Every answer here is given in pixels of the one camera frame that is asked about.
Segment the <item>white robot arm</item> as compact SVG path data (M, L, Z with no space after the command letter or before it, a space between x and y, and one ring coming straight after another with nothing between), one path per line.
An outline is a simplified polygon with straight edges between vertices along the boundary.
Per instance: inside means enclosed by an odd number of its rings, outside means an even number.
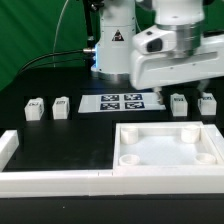
M224 34L202 33L214 0L87 0L100 14L92 74L137 90L224 76Z

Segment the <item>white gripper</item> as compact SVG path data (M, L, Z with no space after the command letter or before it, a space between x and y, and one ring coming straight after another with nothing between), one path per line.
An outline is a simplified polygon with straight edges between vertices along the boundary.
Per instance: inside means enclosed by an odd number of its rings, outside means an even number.
M154 88L159 104L163 104L162 87L224 76L224 34L201 38L192 56L175 58L177 37L174 31L149 28L132 39L130 82L137 90ZM201 97L209 81L197 86Z

